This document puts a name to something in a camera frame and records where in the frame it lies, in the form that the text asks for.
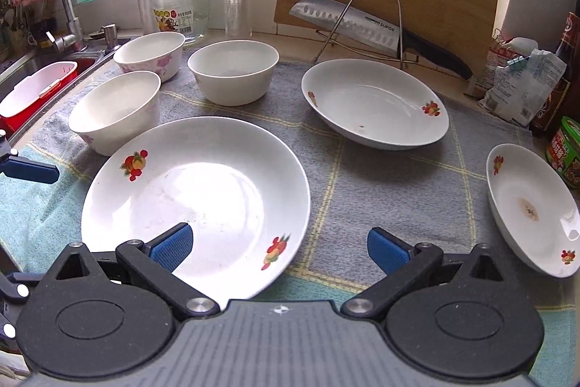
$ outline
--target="white plastic package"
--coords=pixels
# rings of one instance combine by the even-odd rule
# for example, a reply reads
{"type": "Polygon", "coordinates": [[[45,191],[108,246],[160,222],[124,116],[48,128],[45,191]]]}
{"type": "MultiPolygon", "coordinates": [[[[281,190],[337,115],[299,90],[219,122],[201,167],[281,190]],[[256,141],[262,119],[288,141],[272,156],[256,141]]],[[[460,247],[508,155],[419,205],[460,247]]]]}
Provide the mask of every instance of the white plastic package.
{"type": "Polygon", "coordinates": [[[533,50],[529,58],[498,66],[494,86],[479,104],[507,122],[527,127],[565,70],[566,63],[552,52],[533,50]]]}

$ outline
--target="large round plate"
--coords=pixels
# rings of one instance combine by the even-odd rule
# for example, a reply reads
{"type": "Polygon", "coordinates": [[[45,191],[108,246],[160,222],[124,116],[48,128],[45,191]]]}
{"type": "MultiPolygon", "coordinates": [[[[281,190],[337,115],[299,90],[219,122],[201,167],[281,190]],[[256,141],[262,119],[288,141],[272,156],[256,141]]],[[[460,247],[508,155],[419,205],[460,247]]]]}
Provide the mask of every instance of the large round plate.
{"type": "Polygon", "coordinates": [[[333,59],[311,67],[302,92],[341,135],[373,148],[433,143],[449,128],[440,98],[411,75],[376,61],[333,59]]]}
{"type": "Polygon", "coordinates": [[[280,139],[241,120],[196,117],[143,133],[105,163],[86,196],[82,241],[111,251],[188,222],[193,250],[174,274],[224,308],[282,273],[309,214],[306,175],[280,139]]]}
{"type": "Polygon", "coordinates": [[[489,204],[514,253],[554,277],[578,270],[580,215],[558,174],[529,149],[498,145],[487,157],[489,204]]]}

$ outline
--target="white bowl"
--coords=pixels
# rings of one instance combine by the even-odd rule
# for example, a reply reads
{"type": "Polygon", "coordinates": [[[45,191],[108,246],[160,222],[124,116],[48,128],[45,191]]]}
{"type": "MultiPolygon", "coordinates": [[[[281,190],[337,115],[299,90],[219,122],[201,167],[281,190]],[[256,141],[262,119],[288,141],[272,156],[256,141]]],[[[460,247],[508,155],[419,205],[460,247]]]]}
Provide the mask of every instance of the white bowl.
{"type": "Polygon", "coordinates": [[[165,82],[181,66],[184,43],[185,36],[179,32],[150,33],[125,43],[113,59],[124,73],[153,71],[165,82]]]}
{"type": "Polygon", "coordinates": [[[105,163],[81,232],[91,251],[105,251],[189,223],[193,251],[174,274],[225,308],[283,272],[309,214],[306,175],[280,139],[241,120],[195,117],[143,133],[105,163]]]}
{"type": "Polygon", "coordinates": [[[449,128],[437,95],[413,76],[376,61],[333,59],[311,67],[302,93],[334,130],[379,149],[433,143],[449,128]]]}
{"type": "Polygon", "coordinates": [[[580,215],[560,176],[512,144],[491,150],[486,173],[492,214],[514,253],[537,271],[572,276],[580,260],[580,215]]]}
{"type": "Polygon", "coordinates": [[[151,71],[115,76],[80,99],[69,128],[100,155],[111,156],[137,135],[159,125],[161,79],[151,71]]]}
{"type": "Polygon", "coordinates": [[[266,93],[280,55],[266,43],[230,40],[197,50],[187,66],[204,97],[220,106],[243,106],[266,93]]]}

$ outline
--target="glass jar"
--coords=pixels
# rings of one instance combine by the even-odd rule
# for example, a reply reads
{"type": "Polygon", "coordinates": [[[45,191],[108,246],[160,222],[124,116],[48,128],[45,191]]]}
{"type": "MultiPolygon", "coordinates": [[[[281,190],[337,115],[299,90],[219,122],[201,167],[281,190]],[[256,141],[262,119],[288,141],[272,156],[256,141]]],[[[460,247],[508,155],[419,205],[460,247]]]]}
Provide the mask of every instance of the glass jar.
{"type": "Polygon", "coordinates": [[[155,0],[154,13],[162,32],[180,32],[192,43],[208,31],[210,0],[155,0]]]}

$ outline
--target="blue gripper pad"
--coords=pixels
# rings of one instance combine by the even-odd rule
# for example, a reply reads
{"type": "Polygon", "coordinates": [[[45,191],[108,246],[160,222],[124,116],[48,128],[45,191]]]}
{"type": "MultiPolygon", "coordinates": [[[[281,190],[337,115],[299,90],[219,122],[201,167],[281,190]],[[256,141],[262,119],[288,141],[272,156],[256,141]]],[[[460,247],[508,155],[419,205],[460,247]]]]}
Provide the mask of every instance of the blue gripper pad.
{"type": "Polygon", "coordinates": [[[389,275],[410,261],[408,251],[412,247],[401,241],[407,247],[401,248],[388,239],[385,233],[381,228],[373,228],[366,237],[366,250],[376,265],[389,275]]]}
{"type": "Polygon", "coordinates": [[[193,232],[189,225],[185,225],[169,238],[154,246],[149,257],[172,273],[189,256],[192,248],[193,232]]]}

